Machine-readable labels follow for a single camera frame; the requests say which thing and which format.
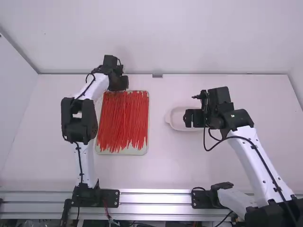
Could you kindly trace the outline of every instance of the metal extrusion frame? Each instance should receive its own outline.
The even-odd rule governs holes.
[[[120,189],[118,208],[108,209],[117,220],[161,221],[221,221],[228,209],[193,209],[191,190]],[[1,191],[4,203],[0,207],[2,219],[60,219],[65,199],[72,192]],[[69,219],[76,219],[72,208]],[[80,208],[79,219],[107,219],[104,208]]]

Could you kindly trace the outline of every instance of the black cable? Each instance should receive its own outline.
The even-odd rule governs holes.
[[[144,223],[140,223],[140,222],[134,222],[133,225],[140,225],[140,226],[147,226],[147,227],[155,227],[149,224],[144,224]]]
[[[214,226],[214,227],[218,227],[219,225],[221,225],[221,224],[228,218],[228,216],[230,216],[232,213],[233,213],[233,211],[229,212],[229,213],[225,216],[225,218],[223,218],[223,220],[220,221],[220,223],[219,223],[218,225]]]
[[[92,81],[90,82],[90,84],[86,87],[86,89],[85,89],[78,97],[76,97],[76,98],[72,101],[71,106],[70,106],[70,109],[74,106],[75,101],[76,101],[77,99],[79,99],[79,98],[82,97],[82,96],[85,96],[85,92],[89,89],[89,87],[92,85],[92,83],[96,81],[95,75],[94,75],[93,73],[89,73],[89,74],[86,75],[85,83],[87,83],[87,78],[88,78],[89,75],[92,75],[92,76],[94,77],[93,80],[92,80]]]
[[[290,218],[292,219],[294,225],[296,225],[296,219],[295,219],[295,217],[294,217],[294,214],[293,214],[293,212],[291,211],[289,205],[287,204],[286,199],[285,199],[284,195],[282,194],[282,190],[281,190],[280,186],[279,186],[278,183],[276,182],[276,180],[275,180],[274,176],[272,175],[270,169],[268,168],[268,166],[267,166],[265,160],[263,159],[262,155],[260,154],[260,152],[259,152],[257,146],[256,146],[253,142],[251,142],[249,139],[247,139],[247,138],[245,138],[245,137],[242,137],[242,136],[229,136],[229,137],[226,137],[226,138],[220,140],[219,142],[217,142],[217,143],[216,143],[215,145],[213,145],[210,149],[207,149],[206,146],[205,146],[205,125],[204,125],[204,132],[203,132],[203,146],[204,146],[204,149],[205,149],[206,151],[211,151],[211,150],[214,149],[216,146],[218,146],[220,143],[222,143],[223,141],[228,140],[228,139],[241,139],[241,140],[245,140],[245,141],[247,141],[248,143],[251,144],[251,148],[252,148],[252,149],[255,149],[255,151],[256,151],[256,153],[258,154],[259,158],[261,159],[261,161],[262,161],[262,163],[263,163],[265,169],[267,170],[267,172],[268,172],[270,178],[272,179],[272,182],[274,183],[277,192],[280,194],[280,196],[281,196],[281,198],[282,198],[282,200],[283,200],[283,202],[284,202],[284,204],[285,204],[285,207],[286,207],[286,209],[287,209],[287,211],[288,211],[288,213],[289,213],[289,215],[290,215]]]
[[[77,147],[76,147],[76,150],[78,151],[78,160],[79,160],[79,166],[80,166],[80,176],[81,176],[81,183],[83,182],[83,171],[82,171],[82,163],[81,163],[81,156],[80,156],[80,149],[81,147],[79,146],[79,144],[77,142],[74,142]],[[76,220],[79,219],[79,214],[80,214],[80,206],[78,206],[78,214],[77,214],[77,218]]]
[[[212,134],[211,134],[211,132],[210,132],[210,128],[208,128],[208,134],[209,134],[209,136],[211,137],[211,138],[213,138],[214,140],[216,140],[216,141],[220,141],[219,139],[217,139],[215,136],[213,136]]]
[[[206,191],[205,188],[202,188],[202,187],[194,187],[194,188],[191,190],[191,192],[193,192],[194,189],[201,189],[201,190],[203,190],[203,191]]]

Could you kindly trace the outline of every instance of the robotic arm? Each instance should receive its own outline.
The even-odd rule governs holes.
[[[253,200],[234,189],[233,184],[213,185],[218,202],[234,211],[249,227],[302,226],[303,200],[278,174],[259,141],[254,123],[246,110],[235,110],[227,87],[219,87],[193,98],[200,99],[201,109],[188,109],[183,120],[186,127],[204,127],[204,148],[212,150],[227,140],[241,161],[254,192]],[[205,147],[205,127],[218,129],[222,140]]]
[[[106,90],[122,91],[128,88],[128,77],[122,76],[123,65],[118,65],[118,61],[117,57],[105,55],[103,64],[87,75],[87,84],[81,91],[61,101],[62,136],[75,147],[79,173],[72,199],[64,203],[61,227],[66,226],[71,207],[118,207],[119,190],[100,189],[93,158],[93,139],[98,132],[94,103]]]

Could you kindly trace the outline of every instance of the red straw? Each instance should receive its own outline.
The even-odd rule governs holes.
[[[148,141],[149,97],[146,91],[105,92],[97,146],[119,153],[129,146],[141,150]]]

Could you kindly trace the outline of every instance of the white table surface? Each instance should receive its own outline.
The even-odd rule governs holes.
[[[284,181],[296,193],[303,191],[303,113],[287,75],[164,75],[162,79],[130,75],[129,80],[130,89],[150,94],[148,151],[144,156],[95,153],[101,187],[189,189],[230,181],[250,192],[228,143],[206,152],[202,132],[175,131],[164,121],[165,113],[177,105],[199,107],[191,96],[201,89],[228,86],[235,108],[248,111]],[[85,75],[40,76],[1,172],[2,188],[72,189],[77,162],[73,145],[62,139],[60,103],[84,83]],[[206,145],[213,144],[207,137]]]

